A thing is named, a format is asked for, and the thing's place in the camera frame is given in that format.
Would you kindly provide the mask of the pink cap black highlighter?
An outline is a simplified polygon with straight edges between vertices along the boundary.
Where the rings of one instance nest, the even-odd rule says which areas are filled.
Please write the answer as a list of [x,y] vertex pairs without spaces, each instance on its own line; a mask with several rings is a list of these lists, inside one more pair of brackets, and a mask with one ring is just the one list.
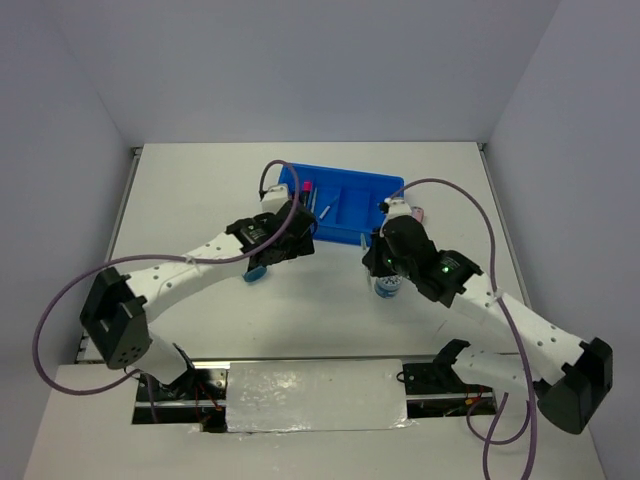
[[302,186],[302,191],[300,193],[299,202],[301,205],[307,206],[309,204],[309,200],[312,194],[313,184],[311,181],[305,181]]

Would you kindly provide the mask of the blue pen refill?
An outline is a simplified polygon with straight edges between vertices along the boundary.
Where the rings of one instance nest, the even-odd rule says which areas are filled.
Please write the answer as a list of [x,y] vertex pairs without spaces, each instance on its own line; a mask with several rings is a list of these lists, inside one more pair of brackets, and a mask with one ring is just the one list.
[[331,201],[328,202],[328,204],[324,207],[324,209],[321,211],[321,213],[318,216],[318,220],[322,221],[326,215],[329,213],[330,209],[334,206],[334,204],[339,200],[339,195],[334,197]]

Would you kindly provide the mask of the yellow pen refill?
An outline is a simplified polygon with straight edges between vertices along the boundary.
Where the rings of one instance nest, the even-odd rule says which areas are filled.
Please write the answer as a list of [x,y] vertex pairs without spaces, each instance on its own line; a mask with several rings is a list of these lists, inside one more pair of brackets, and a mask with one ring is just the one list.
[[314,190],[313,190],[313,193],[312,193],[311,205],[310,205],[310,210],[311,210],[312,213],[315,213],[317,194],[318,194],[318,188],[315,187]]

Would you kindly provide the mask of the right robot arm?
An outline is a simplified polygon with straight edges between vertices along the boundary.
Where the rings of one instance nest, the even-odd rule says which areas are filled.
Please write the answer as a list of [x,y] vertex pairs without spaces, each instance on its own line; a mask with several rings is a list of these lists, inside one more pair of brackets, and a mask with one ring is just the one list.
[[471,259],[440,250],[413,217],[401,215],[373,230],[363,265],[373,277],[400,276],[433,303],[514,340],[525,359],[508,360],[450,341],[439,354],[436,383],[446,391],[482,384],[532,395],[539,412],[560,430],[579,434],[613,386],[613,350],[562,330],[523,303],[491,288],[491,279]]

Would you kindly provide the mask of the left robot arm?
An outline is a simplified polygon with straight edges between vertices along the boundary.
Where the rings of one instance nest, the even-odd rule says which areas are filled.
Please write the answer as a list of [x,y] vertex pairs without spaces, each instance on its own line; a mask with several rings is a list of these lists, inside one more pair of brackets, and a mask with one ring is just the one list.
[[110,266],[94,278],[81,323],[111,370],[138,369],[175,399],[201,383],[193,362],[151,323],[179,302],[215,283],[314,252],[316,218],[286,201],[275,212],[239,219],[182,261],[122,274]]

